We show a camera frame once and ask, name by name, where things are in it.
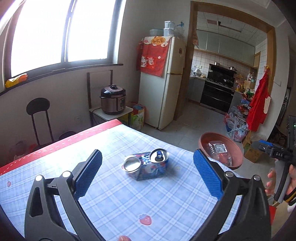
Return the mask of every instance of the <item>table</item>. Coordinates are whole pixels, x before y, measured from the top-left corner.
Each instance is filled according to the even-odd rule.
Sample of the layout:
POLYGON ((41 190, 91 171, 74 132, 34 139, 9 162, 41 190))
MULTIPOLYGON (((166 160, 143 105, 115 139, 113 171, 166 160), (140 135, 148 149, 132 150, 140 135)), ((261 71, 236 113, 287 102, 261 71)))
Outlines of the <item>table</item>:
MULTIPOLYGON (((217 202, 195 168, 192 152, 112 120, 0 168, 0 204, 22 235, 34 178, 39 174, 54 178, 66 170, 72 171, 94 149, 102 152, 103 163, 79 202, 106 240, 117 241, 119 235, 127 235, 132 241, 188 241, 217 202), (125 156, 156 148, 164 148, 170 153, 168 171, 161 178, 137 182, 122 170, 125 156), (144 216, 151 218, 150 225, 141 223, 144 216)), ((230 170, 219 165, 224 171, 230 170)), ((230 228, 240 200, 240 196, 236 197, 220 232, 230 228)), ((56 202, 67 230, 75 233, 59 196, 56 202)))
POLYGON ((101 119, 103 119, 105 121, 115 120, 121 116, 128 114, 128 126, 129 127, 131 126, 131 112, 133 112, 133 108, 130 108, 128 106, 126 106, 124 111, 118 115, 108 115, 102 110, 102 108, 91 108, 91 109, 89 109, 89 112, 91 115, 91 126, 94 126, 93 114, 95 114, 96 116, 100 117, 101 119))

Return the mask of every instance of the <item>strawberry print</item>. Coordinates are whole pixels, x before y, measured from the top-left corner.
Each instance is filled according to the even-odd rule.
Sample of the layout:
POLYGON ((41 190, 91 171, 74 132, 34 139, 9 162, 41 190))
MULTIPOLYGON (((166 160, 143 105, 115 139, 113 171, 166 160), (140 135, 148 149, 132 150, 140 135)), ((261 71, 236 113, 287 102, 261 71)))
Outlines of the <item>strawberry print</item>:
POLYGON ((152 219, 150 216, 147 214, 142 214, 139 216, 140 223, 143 225, 151 225, 152 224, 152 219))

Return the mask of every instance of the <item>red tablecloth border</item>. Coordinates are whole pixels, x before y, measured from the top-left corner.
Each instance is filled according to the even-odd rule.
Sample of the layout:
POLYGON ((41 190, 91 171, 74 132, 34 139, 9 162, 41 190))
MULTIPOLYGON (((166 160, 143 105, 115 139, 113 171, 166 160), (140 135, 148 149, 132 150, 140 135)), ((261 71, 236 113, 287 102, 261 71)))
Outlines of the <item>red tablecloth border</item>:
POLYGON ((79 142, 83 139, 86 139, 90 136, 93 136, 95 134, 103 132, 107 129, 111 129, 111 128, 118 126, 120 124, 121 124, 121 122, 119 120, 111 120, 111 121, 105 122, 103 124, 94 126, 94 127, 87 129, 85 131, 79 132, 73 136, 70 136, 70 137, 65 138, 63 140, 60 140, 58 142, 55 142, 49 146, 46 146, 38 151, 32 152, 24 157, 21 157, 20 159, 18 159, 16 161, 13 161, 13 162, 1 167, 0 168, 0 176, 5 173, 8 173, 9 171, 17 169, 18 167, 21 167, 27 163, 35 161, 43 156, 46 156, 50 153, 60 150, 66 146, 69 146, 71 144, 79 142))

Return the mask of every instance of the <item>white side table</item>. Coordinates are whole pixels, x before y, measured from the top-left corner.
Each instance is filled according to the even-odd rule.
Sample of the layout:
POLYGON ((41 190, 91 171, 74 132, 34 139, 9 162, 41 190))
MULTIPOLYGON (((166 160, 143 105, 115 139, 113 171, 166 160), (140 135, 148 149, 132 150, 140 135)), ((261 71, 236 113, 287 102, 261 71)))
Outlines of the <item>white side table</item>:
POLYGON ((118 114, 118 115, 108 115, 106 114, 104 111, 102 111, 102 108, 91 108, 89 109, 89 114, 91 116, 91 126, 94 126, 94 119, 93 119, 93 115, 96 115, 98 117, 100 117, 101 119, 105 120, 105 121, 111 121, 111 120, 115 120, 121 116, 124 116, 126 114, 128 114, 128 126, 131 126, 131 113, 133 112, 133 108, 130 108, 128 106, 126 106, 125 110, 118 114))

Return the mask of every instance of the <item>barcode label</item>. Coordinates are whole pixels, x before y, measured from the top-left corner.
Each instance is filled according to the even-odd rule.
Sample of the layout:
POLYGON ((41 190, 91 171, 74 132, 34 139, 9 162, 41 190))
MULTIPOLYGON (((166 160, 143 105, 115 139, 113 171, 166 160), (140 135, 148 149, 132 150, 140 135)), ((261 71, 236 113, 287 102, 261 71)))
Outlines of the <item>barcode label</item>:
POLYGON ((227 152, 226 146, 224 144, 213 144, 217 153, 227 152))

